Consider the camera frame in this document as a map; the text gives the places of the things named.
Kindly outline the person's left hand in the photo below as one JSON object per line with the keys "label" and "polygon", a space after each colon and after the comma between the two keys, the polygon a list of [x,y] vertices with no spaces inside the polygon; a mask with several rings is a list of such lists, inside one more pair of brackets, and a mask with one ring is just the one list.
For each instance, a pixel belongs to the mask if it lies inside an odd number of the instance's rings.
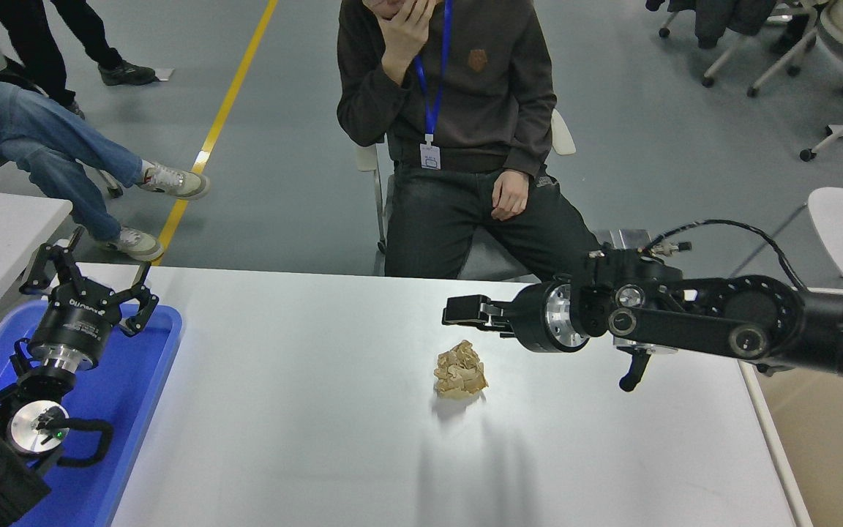
{"label": "person's left hand", "polygon": [[492,190],[491,218],[510,220],[522,214],[528,205],[530,176],[518,170],[501,171]]}

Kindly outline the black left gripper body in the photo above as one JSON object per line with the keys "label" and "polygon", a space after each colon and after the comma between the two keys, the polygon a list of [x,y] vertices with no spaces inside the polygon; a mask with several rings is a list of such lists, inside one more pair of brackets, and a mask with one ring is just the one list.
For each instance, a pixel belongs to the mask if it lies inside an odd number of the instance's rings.
{"label": "black left gripper body", "polygon": [[121,320],[118,303],[111,302],[111,289],[86,285],[76,291],[60,285],[51,291],[47,310],[28,343],[28,353],[44,361],[51,351],[70,349],[86,361],[98,361],[113,327]]}

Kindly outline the person's right hand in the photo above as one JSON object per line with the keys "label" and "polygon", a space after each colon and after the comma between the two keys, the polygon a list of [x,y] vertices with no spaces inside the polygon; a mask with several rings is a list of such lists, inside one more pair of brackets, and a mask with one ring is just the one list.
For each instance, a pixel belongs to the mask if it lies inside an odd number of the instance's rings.
{"label": "person's right hand", "polygon": [[408,68],[429,37],[430,21],[438,1],[402,1],[390,15],[377,14],[385,43],[383,72],[401,86]]}

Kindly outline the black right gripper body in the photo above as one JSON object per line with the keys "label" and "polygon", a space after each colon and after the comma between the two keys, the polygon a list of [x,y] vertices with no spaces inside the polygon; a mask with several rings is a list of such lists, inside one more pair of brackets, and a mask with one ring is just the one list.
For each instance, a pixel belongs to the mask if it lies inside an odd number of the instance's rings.
{"label": "black right gripper body", "polygon": [[558,353],[562,345],[549,330],[547,303],[560,283],[537,283],[522,289],[512,301],[512,330],[522,347],[536,353]]}

